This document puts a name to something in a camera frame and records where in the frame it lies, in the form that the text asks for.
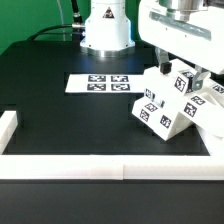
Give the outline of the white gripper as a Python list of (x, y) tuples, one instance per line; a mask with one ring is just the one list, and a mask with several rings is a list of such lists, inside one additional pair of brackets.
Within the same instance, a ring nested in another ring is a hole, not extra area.
[(138, 31), (156, 46), (163, 75), (172, 69), (168, 52), (196, 64), (194, 91), (203, 87), (209, 71), (224, 74), (224, 0), (141, 0)]

